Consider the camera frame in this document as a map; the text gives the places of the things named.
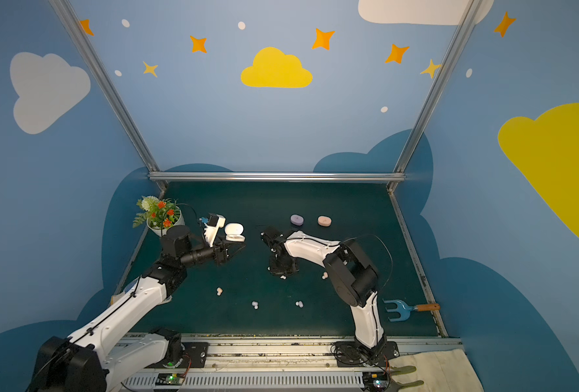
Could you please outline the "white earbud charging case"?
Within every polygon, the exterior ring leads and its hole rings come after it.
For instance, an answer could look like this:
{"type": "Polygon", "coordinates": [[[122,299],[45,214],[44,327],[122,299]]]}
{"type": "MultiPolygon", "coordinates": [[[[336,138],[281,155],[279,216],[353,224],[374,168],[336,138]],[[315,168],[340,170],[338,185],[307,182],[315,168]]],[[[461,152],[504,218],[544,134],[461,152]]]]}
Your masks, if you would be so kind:
{"type": "Polygon", "coordinates": [[[239,223],[229,223],[224,227],[225,240],[234,243],[244,243],[244,226],[239,223]]]}

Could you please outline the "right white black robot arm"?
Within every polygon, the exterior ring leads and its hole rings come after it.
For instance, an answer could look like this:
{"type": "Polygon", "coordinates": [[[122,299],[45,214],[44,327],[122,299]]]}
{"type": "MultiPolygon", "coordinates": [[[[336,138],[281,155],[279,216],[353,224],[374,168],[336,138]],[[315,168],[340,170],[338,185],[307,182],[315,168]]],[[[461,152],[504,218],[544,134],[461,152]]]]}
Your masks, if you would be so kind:
{"type": "Polygon", "coordinates": [[[297,273],[299,259],[322,267],[339,298],[350,306],[358,349],[379,354],[386,341],[379,319],[379,274],[356,240],[330,241],[301,230],[283,234],[271,226],[260,238],[271,251],[269,271],[275,276],[297,273]]]}

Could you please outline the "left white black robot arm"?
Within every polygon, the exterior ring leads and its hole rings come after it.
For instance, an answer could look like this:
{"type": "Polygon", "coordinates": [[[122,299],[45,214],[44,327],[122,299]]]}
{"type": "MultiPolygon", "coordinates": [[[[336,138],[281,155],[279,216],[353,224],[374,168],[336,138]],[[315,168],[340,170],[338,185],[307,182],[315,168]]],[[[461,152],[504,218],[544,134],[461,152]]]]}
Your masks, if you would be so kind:
{"type": "Polygon", "coordinates": [[[160,258],[116,302],[66,338],[51,337],[36,357],[29,391],[113,391],[136,372],[162,361],[180,361],[179,333],[158,331],[119,354],[112,349],[147,313],[170,298],[188,276],[188,267],[215,261],[222,265],[230,246],[244,235],[218,234],[207,225],[202,243],[191,244],[191,230],[176,225],[161,237],[160,258]]]}

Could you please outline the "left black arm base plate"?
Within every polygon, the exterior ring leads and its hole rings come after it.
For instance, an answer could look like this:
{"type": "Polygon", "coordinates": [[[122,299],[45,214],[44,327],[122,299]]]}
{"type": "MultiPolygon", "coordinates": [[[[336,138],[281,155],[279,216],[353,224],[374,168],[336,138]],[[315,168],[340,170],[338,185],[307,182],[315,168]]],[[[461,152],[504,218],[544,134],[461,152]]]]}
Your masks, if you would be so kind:
{"type": "Polygon", "coordinates": [[[152,369],[184,369],[203,368],[209,350],[208,342],[185,341],[179,349],[171,345],[165,357],[155,364],[148,365],[152,369]]]}

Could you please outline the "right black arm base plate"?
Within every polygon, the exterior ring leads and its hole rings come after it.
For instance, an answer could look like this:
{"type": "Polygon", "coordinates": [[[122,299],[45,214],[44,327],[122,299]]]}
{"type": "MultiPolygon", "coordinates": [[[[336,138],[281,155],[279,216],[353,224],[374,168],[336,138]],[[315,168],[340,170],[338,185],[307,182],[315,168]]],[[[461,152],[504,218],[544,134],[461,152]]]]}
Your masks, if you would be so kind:
{"type": "Polygon", "coordinates": [[[398,358],[400,351],[397,343],[389,341],[373,349],[367,349],[358,341],[337,341],[331,346],[331,354],[341,368],[386,368],[387,361],[398,358]]]}

